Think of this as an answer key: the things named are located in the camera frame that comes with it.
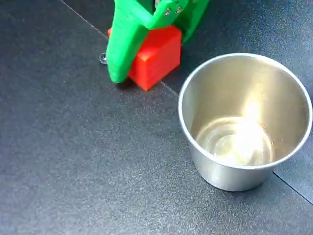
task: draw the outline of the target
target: metal cup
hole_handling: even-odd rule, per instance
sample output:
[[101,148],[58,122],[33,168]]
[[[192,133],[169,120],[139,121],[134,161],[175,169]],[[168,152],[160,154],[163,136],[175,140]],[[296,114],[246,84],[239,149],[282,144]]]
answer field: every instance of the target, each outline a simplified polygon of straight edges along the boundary
[[200,65],[185,81],[178,109],[198,172],[227,191],[264,182],[301,148],[312,127],[303,84],[280,63],[255,54]]

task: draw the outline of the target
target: metal bolt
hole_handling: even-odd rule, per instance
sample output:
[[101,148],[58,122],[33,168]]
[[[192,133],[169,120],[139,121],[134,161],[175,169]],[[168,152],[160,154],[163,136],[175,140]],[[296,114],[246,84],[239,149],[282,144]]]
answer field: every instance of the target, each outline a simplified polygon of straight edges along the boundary
[[179,6],[179,7],[177,8],[177,10],[175,11],[175,13],[176,13],[176,14],[178,14],[178,13],[180,13],[180,12],[181,12],[181,10],[182,10],[182,7],[181,7],[181,6]]
[[107,65],[107,58],[106,58],[106,54],[105,52],[103,52],[100,56],[99,56],[99,62],[103,65]]
[[170,8],[167,8],[164,15],[165,16],[168,16],[169,14],[171,13],[171,9]]

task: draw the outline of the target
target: cup rim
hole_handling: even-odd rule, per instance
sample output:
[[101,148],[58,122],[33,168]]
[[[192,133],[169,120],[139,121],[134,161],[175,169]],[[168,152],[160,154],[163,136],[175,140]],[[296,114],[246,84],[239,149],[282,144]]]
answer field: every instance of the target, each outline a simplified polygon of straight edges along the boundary
[[[301,142],[297,145],[297,147],[288,155],[284,156],[283,158],[274,161],[272,163],[268,163],[268,164],[264,164],[264,165],[239,165],[239,164],[226,164],[223,161],[216,159],[212,156],[212,154],[210,154],[208,151],[204,150],[202,147],[200,147],[200,145],[195,141],[195,139],[191,136],[191,134],[189,133],[184,118],[183,118],[183,114],[182,114],[182,100],[185,94],[185,91],[190,83],[190,81],[193,79],[193,77],[204,67],[206,67],[208,64],[213,63],[214,61],[217,61],[219,59],[223,59],[226,57],[233,57],[233,56],[246,56],[246,57],[251,57],[251,58],[255,58],[255,59],[259,59],[262,61],[265,61],[269,64],[272,64],[273,66],[285,71],[286,73],[288,73],[299,85],[299,87],[301,88],[306,100],[307,100],[307,105],[308,105],[308,110],[309,110],[309,123],[307,126],[307,130],[305,135],[303,136]],[[312,116],[313,116],[313,109],[312,109],[312,103],[311,103],[311,99],[310,96],[307,92],[307,90],[305,89],[304,85],[302,84],[302,82],[298,79],[298,77],[296,75],[294,75],[289,69],[287,69],[284,65],[282,65],[281,63],[268,58],[266,56],[262,56],[262,55],[258,55],[258,54],[252,54],[252,53],[230,53],[230,54],[224,54],[224,55],[220,55],[220,56],[216,56],[212,59],[207,60],[206,62],[202,63],[201,65],[199,65],[195,70],[193,70],[191,72],[191,74],[189,74],[189,76],[187,77],[187,79],[185,80],[180,93],[179,93],[179,103],[178,103],[178,113],[179,113],[179,121],[180,121],[180,125],[183,129],[183,132],[185,134],[185,136],[188,138],[188,141],[194,146],[196,147],[196,149],[201,152],[201,154],[203,154],[204,156],[206,156],[208,159],[223,165],[223,166],[227,166],[230,168],[236,168],[236,169],[245,169],[245,170],[254,170],[254,169],[264,169],[264,168],[271,168],[274,167],[282,162],[284,162],[285,160],[287,160],[288,158],[290,158],[291,156],[293,156],[305,143],[305,141],[308,139],[310,132],[311,132],[311,128],[312,128]]]

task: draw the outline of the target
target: steel pot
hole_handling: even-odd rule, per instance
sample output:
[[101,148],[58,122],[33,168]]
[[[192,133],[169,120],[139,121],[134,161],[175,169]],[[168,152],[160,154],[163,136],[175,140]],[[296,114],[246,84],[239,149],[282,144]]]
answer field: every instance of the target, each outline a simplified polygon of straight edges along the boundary
[[267,57],[234,53],[195,69],[179,120],[200,175],[227,191],[254,188],[304,144],[312,104],[300,80]]

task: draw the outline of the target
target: red block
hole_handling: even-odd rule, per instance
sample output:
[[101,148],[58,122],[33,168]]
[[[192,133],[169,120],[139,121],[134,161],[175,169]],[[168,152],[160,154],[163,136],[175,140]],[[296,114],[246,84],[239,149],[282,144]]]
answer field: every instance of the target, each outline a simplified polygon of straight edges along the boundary
[[129,77],[145,91],[180,64],[181,31],[174,26],[151,30],[141,45]]

